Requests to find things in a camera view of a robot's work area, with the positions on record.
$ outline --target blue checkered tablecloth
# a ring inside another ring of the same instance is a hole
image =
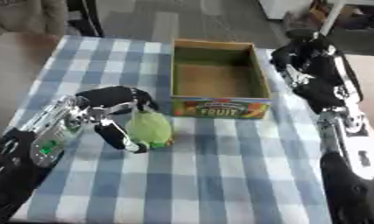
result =
[[[111,38],[61,40],[10,126],[62,95],[114,85],[141,88],[169,110],[171,47]],[[269,64],[263,120],[171,117],[172,147],[129,154],[88,130],[14,216],[80,223],[329,223],[320,139],[307,105]],[[116,118],[126,122],[127,115]]]

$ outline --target fruit box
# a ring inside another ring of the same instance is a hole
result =
[[[271,104],[252,43],[177,39],[171,83],[175,116],[260,119]]]

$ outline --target box label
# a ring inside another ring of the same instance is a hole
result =
[[[239,101],[173,101],[175,116],[261,118],[268,104]]]

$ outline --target chair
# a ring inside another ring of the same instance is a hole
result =
[[[82,36],[104,38],[98,18],[95,0],[67,0],[68,11],[79,11],[81,19],[72,19],[68,24],[78,30]]]

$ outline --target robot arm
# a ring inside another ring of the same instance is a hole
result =
[[[374,223],[374,130],[358,107],[363,94],[356,75],[318,32],[287,35],[291,42],[272,54],[272,64],[319,115],[321,174],[332,221]]]
[[[0,138],[0,223],[5,223],[40,186],[61,160],[64,148],[88,126],[119,150],[134,153],[149,148],[133,143],[112,115],[140,110],[158,110],[144,91],[106,87],[75,96],[66,95],[48,105],[22,127]]]

